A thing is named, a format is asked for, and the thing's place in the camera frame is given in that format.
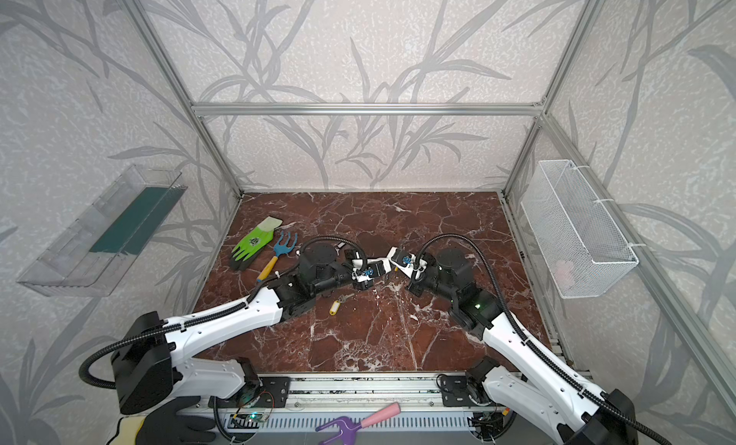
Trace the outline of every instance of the small silver key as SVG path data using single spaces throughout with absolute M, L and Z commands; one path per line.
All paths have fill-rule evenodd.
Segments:
M 347 299 L 350 298 L 353 295 L 354 295 L 354 293 L 350 293 L 349 295 L 343 295 L 340 298 L 338 298 L 337 301 L 340 302 L 340 303 L 345 303 L 347 301 Z

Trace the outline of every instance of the red marble tabletop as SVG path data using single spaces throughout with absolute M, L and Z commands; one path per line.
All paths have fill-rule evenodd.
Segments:
M 282 219 L 282 228 L 298 232 L 300 240 L 340 235 L 356 240 L 368 256 L 385 256 L 392 246 L 417 252 L 437 234 L 464 234 L 491 262 L 511 310 L 549 346 L 495 192 L 246 194 L 196 310 L 238 299 L 253 289 L 255 278 L 271 259 L 271 245 L 248 271 L 232 271 L 228 258 L 234 245 L 269 215 Z M 437 242 L 429 252 L 436 254 L 450 244 L 465 248 L 467 257 L 475 258 L 469 248 L 454 240 Z M 275 269 L 284 271 L 295 262 L 294 253 L 281 256 Z M 475 278 L 480 286 L 492 290 L 477 261 Z M 407 280 L 394 273 L 330 315 L 333 301 L 353 292 L 347 286 L 331 296 L 318 297 L 314 309 L 298 318 L 240 335 L 199 357 L 250 358 L 260 372 L 464 371 L 488 354 L 512 368 L 449 317 L 448 301 L 428 292 L 420 298 L 411 295 L 405 290 Z

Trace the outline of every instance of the wallpaper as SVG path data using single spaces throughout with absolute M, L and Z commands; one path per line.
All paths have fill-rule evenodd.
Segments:
M 736 363 L 736 0 L 606 0 L 555 118 Z
M 144 312 L 180 313 L 236 207 L 158 67 L 106 0 L 0 0 L 0 442 L 93 444 L 116 394 L 82 384 L 86 355 Z M 23 269 L 131 164 L 189 189 L 109 297 L 45 297 Z M 99 364 L 98 376 L 111 378 Z
M 141 1 L 198 102 L 538 101 L 584 2 Z
M 256 190 L 498 189 L 531 118 L 221 116 L 207 124 L 232 167 L 250 169 L 238 172 L 241 186 Z
M 539 277 L 566 356 L 595 382 L 621 389 L 634 401 L 637 420 L 672 443 L 736 443 L 736 424 L 677 337 L 637 270 L 598 298 L 559 297 L 552 276 L 520 206 L 543 159 L 562 159 L 542 131 L 509 192 L 511 211 Z M 653 443 L 639 434 L 640 443 Z

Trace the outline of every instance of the transparent container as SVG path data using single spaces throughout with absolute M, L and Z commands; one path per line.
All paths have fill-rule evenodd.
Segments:
M 639 264 L 575 164 L 539 161 L 521 207 L 562 298 L 606 293 Z
M 180 176 L 131 165 L 18 282 L 46 296 L 108 296 L 186 190 Z

